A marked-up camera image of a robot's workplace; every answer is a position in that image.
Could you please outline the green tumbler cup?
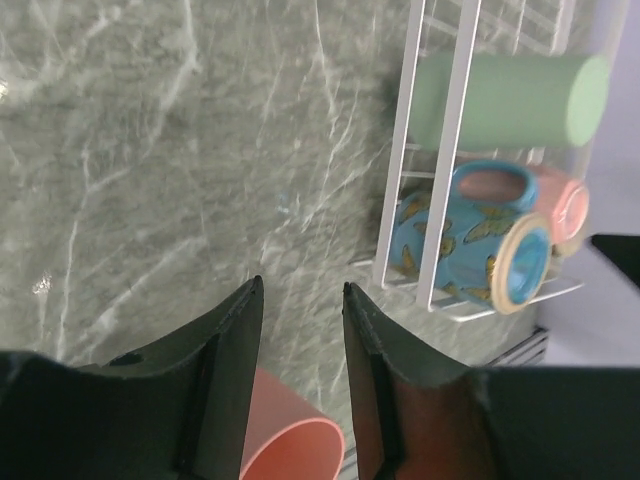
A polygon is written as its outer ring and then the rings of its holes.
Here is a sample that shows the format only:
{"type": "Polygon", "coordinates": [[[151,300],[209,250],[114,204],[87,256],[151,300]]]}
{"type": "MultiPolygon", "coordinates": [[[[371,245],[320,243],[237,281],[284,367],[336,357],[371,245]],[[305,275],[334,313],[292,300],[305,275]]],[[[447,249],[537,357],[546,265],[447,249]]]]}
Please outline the green tumbler cup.
{"type": "Polygon", "coordinates": [[[471,62],[458,147],[582,147],[603,116],[610,80],[599,55],[478,53],[471,62]]]}

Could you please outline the blue butterfly mug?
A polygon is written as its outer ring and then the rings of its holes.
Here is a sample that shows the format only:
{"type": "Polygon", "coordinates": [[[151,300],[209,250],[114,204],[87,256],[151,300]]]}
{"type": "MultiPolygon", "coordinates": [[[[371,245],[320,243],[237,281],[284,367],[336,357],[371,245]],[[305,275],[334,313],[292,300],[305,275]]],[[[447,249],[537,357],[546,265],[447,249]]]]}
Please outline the blue butterfly mug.
{"type": "Polygon", "coordinates": [[[536,176],[497,160],[453,171],[434,285],[501,314],[522,310],[547,274],[550,224],[535,211],[536,176]]]}

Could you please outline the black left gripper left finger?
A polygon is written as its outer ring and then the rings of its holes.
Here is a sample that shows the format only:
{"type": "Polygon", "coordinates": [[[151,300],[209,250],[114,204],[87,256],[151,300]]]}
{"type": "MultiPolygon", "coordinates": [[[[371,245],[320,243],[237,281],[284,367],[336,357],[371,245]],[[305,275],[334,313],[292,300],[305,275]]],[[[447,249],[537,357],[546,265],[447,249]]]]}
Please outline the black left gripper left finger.
{"type": "Polygon", "coordinates": [[[103,365],[1,355],[5,479],[236,479],[263,322],[260,277],[103,365]]]}

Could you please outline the coral pink tumbler cup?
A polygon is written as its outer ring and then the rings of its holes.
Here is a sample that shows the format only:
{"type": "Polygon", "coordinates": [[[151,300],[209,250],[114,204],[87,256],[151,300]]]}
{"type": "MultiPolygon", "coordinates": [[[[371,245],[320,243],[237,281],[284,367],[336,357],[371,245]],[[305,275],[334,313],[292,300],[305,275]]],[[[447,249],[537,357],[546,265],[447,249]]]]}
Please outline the coral pink tumbler cup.
{"type": "Polygon", "coordinates": [[[344,453],[337,423],[268,371],[256,370],[241,479],[333,480],[344,453]]]}

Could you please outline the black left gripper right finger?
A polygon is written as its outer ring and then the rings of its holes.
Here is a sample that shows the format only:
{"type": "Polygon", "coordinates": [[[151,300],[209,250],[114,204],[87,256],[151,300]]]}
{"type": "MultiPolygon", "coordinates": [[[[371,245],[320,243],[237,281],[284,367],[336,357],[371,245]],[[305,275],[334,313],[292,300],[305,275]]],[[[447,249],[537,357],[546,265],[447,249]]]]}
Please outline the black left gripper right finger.
{"type": "Polygon", "coordinates": [[[356,284],[343,326],[363,479],[635,479],[635,368],[471,367],[356,284]]]}

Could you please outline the pink faceted mug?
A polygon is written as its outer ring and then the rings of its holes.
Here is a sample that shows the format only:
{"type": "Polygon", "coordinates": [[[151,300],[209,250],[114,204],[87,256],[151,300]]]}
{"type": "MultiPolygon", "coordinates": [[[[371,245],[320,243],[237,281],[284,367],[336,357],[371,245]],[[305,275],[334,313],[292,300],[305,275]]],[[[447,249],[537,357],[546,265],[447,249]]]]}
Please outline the pink faceted mug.
{"type": "Polygon", "coordinates": [[[552,255],[574,255],[586,236],[590,194],[582,180],[546,165],[531,165],[538,183],[534,210],[543,214],[551,227],[552,255]]]}

